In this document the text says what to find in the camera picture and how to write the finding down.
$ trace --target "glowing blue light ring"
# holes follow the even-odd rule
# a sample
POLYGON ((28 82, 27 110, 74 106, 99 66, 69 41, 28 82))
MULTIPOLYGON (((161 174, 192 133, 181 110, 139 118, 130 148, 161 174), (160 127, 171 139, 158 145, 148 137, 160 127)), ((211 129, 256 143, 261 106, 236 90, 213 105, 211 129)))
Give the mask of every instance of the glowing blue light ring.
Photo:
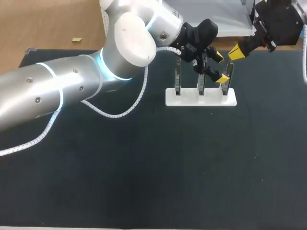
MULTIPOLYGON (((37 63, 38 65, 41 65, 43 67, 45 67, 52 75, 52 77, 56 80, 58 77, 57 75, 55 74, 55 72, 48 66, 46 65, 45 63, 37 63)), ((57 111, 60 111, 61 108, 63 107, 63 104, 64 104, 64 93, 63 93, 63 88, 60 87, 60 85, 58 84, 57 82, 57 86, 58 86, 58 90, 59 90, 59 97, 60 97, 60 100, 59 100, 59 108, 57 109, 57 111)))
POLYGON ((116 78, 116 79, 118 79, 118 80, 120 80, 120 81, 129 81, 129 80, 131 80, 132 78, 129 78, 129 79, 126 79, 126 78, 120 78, 120 77, 118 77, 118 76, 116 76, 114 73, 112 73, 111 72, 111 70, 109 70, 109 68, 106 66, 106 64, 105 64, 105 62, 104 62, 104 60, 103 60, 103 58, 102 58, 102 50, 103 50, 103 48, 101 49, 101 51, 100 51, 100 60, 101 60, 101 64, 102 64, 102 72, 104 73, 104 74, 106 74, 107 76, 111 76, 111 77, 113 77, 113 78, 116 78))

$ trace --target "white cable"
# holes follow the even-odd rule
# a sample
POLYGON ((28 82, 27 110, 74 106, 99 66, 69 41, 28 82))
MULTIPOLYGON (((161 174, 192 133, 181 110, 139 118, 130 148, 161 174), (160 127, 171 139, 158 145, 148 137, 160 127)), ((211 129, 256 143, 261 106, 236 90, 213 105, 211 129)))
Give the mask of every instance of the white cable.
POLYGON ((306 67, 306 57, 307 57, 307 25, 304 25, 304 44, 303 44, 303 76, 304 82, 307 84, 307 67, 306 67))
MULTIPOLYGON (((171 51, 177 55, 181 55, 181 51, 176 49, 176 48, 173 48, 173 47, 161 47, 161 48, 157 48, 157 52, 159 51, 171 51)), ((145 89, 146 89, 146 85, 147 85, 147 78, 148 78, 148 66, 146 66, 145 68, 145 73, 144 73, 144 82, 143 82, 143 86, 142 86, 142 89, 141 89, 141 92, 138 96, 138 99, 135 101, 135 103, 130 107, 130 109, 128 109, 127 111, 121 113, 121 114, 118 114, 118 115, 111 115, 111 114, 107 114, 103 111, 101 111, 100 109, 98 109, 97 107, 95 107, 94 105, 92 105, 91 103, 89 103, 88 101, 84 100, 84 101, 81 101, 83 104, 85 104, 86 106, 90 107, 91 109, 93 109, 95 112, 99 113, 100 115, 102 116, 105 116, 105 117, 108 117, 108 118, 112 118, 112 119, 116 119, 116 118, 121 118, 123 116, 126 116, 128 115, 129 113, 131 113, 132 110, 135 109, 135 107, 139 104, 139 102, 141 101, 143 95, 144 95, 144 92, 145 92, 145 89)))
POLYGON ((44 132, 41 135, 39 135, 37 138, 35 138, 34 140, 29 141, 29 142, 27 142, 23 145, 19 145, 19 146, 10 148, 10 149, 0 151, 0 157, 14 153, 14 152, 19 152, 21 150, 25 150, 25 149, 32 147, 32 146, 36 145, 37 143, 39 143, 42 139, 44 139, 47 136, 48 132, 50 131, 50 129, 51 129, 53 123, 54 123, 54 121, 57 119, 57 116, 59 115, 59 113, 60 113, 60 110, 54 112, 54 114, 52 115, 51 119, 49 120, 49 123, 48 123, 47 127, 45 128, 44 132))
MULTIPOLYGON (((158 48, 157 51, 171 51, 171 52, 174 52, 178 55, 181 55, 180 50, 172 48, 172 47, 158 48)), ((88 107, 93 109, 95 112, 101 114, 102 116, 106 116, 106 117, 109 117, 109 118, 120 118, 120 117, 126 116, 138 105, 141 98, 143 97, 143 94, 145 92, 146 85, 147 85, 147 78, 148 78, 148 66, 145 68, 143 87, 142 87, 142 90, 141 90, 141 93, 140 93, 138 99, 136 100, 136 102, 133 104, 133 106, 130 109, 128 109, 126 112, 124 112, 122 114, 110 115, 110 114, 102 112, 101 110, 99 110, 98 108, 96 108, 95 106, 93 106, 92 104, 90 104, 87 101, 82 101, 82 103, 84 103, 85 105, 87 105, 88 107)), ((19 152, 21 150, 25 150, 25 149, 30 148, 30 147, 36 145, 37 143, 39 143, 41 140, 43 140, 47 136, 48 132, 50 131, 51 127, 53 126, 53 123, 57 119, 59 113, 60 113, 60 110, 54 112, 54 114, 52 115, 51 119, 49 120, 48 125, 45 128, 44 132, 41 135, 39 135, 37 138, 35 138, 34 140, 29 141, 29 142, 27 142, 23 145, 19 145, 19 146, 10 148, 10 149, 1 150, 0 151, 0 157, 14 153, 14 152, 19 152)))

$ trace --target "screw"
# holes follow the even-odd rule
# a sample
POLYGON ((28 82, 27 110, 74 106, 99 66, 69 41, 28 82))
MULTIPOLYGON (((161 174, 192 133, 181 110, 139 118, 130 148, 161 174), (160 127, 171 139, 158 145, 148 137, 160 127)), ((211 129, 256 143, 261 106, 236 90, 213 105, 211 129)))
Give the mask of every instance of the screw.
POLYGON ((27 78, 27 83, 32 83, 33 82, 33 80, 32 80, 32 78, 27 78))
POLYGON ((160 35, 160 39, 161 39, 162 41, 165 41, 165 40, 167 39, 167 36, 166 36, 165 34, 161 34, 161 35, 160 35))

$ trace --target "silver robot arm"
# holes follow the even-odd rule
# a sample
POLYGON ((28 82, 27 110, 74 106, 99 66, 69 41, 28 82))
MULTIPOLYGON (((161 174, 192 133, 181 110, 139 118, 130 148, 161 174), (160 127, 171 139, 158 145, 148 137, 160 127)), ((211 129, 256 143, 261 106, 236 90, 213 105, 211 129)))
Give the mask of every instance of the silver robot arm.
POLYGON ((103 49, 19 68, 0 76, 0 130, 113 91, 152 62, 156 46, 178 37, 182 16, 162 0, 105 0, 103 49))

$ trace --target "small yellow object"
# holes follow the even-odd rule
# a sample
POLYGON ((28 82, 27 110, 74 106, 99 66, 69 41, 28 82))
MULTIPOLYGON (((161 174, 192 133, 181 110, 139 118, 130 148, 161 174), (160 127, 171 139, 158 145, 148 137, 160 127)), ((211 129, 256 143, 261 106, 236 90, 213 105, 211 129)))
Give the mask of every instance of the small yellow object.
POLYGON ((74 37, 72 39, 73 42, 80 42, 81 40, 82 40, 82 38, 80 38, 80 37, 74 37))
POLYGON ((223 58, 223 60, 221 60, 219 63, 221 63, 222 61, 224 61, 224 57, 223 57, 223 55, 221 55, 219 51, 217 51, 216 53, 217 53, 217 55, 218 55, 218 56, 220 56, 220 57, 222 57, 222 58, 223 58))
POLYGON ((232 61, 245 58, 238 44, 230 51, 228 56, 232 61))
POLYGON ((227 77, 226 75, 222 74, 222 77, 216 81, 216 83, 226 83, 229 80, 229 77, 227 77))

